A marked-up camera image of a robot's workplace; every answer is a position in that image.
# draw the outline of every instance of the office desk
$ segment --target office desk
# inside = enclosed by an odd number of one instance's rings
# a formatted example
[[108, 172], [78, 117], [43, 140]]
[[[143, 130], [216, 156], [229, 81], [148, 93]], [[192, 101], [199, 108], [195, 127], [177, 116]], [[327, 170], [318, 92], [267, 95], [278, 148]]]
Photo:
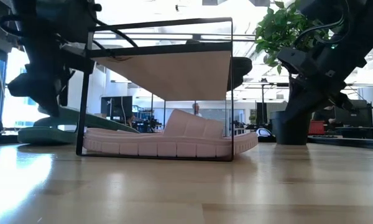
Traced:
[[343, 138], [373, 139], [373, 128], [370, 127], [339, 127], [336, 131]]

